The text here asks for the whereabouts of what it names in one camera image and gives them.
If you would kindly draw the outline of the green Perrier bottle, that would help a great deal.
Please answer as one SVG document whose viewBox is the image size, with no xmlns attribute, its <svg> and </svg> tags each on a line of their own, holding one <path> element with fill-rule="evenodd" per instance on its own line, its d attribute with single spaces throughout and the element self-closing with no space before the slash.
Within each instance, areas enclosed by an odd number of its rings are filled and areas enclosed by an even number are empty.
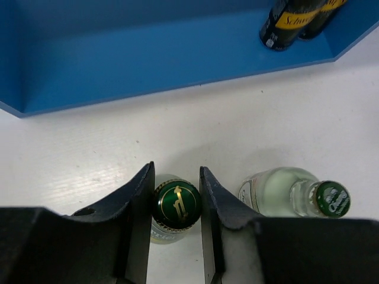
<svg viewBox="0 0 379 284">
<path fill-rule="evenodd" d="M 202 213 L 198 189 L 172 174 L 157 175 L 152 200 L 150 241 L 172 244 L 183 239 Z"/>
</svg>

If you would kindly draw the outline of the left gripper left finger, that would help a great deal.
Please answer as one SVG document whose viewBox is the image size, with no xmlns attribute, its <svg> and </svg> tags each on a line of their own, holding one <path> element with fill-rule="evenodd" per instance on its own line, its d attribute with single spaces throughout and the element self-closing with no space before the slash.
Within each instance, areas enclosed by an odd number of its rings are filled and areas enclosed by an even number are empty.
<svg viewBox="0 0 379 284">
<path fill-rule="evenodd" d="M 155 166 L 99 201 L 60 215 L 1 208 L 2 283 L 145 283 Z"/>
</svg>

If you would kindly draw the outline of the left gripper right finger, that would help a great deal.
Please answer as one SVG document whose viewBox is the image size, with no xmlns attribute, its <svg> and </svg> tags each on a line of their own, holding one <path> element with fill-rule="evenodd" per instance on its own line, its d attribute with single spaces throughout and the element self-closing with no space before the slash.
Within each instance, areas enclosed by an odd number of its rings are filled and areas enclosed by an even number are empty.
<svg viewBox="0 0 379 284">
<path fill-rule="evenodd" d="M 378 221 L 270 218 L 200 167 L 206 283 L 377 283 Z"/>
</svg>

